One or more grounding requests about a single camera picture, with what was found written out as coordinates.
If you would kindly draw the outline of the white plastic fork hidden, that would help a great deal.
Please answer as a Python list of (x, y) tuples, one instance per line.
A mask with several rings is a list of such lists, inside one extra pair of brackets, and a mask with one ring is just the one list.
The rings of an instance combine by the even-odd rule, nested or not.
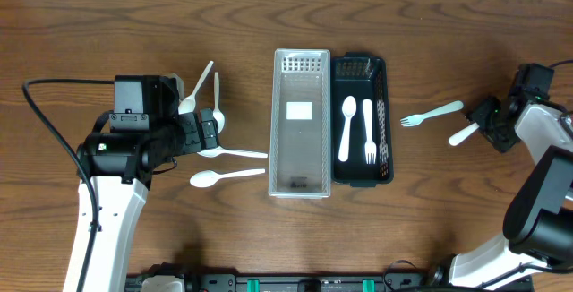
[(476, 130), (479, 129), (478, 123), (472, 123), (466, 128), (458, 131), (449, 137), (450, 146), (458, 146), (460, 143), (465, 141), (470, 135), (472, 135)]

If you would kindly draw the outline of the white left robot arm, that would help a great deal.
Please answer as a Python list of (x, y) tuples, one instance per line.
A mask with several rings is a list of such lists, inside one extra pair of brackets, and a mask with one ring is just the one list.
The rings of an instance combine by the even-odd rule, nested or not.
[(218, 145), (209, 109), (172, 116), (108, 111), (77, 150), (79, 215), (64, 290), (121, 291), (152, 177)]

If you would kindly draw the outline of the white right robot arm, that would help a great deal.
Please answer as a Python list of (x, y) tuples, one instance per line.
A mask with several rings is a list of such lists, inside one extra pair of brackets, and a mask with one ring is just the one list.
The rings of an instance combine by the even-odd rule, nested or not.
[(428, 275), (440, 288), (497, 290), (539, 272), (572, 272), (572, 114), (536, 99), (514, 126), (535, 168), (509, 205), (501, 234)]

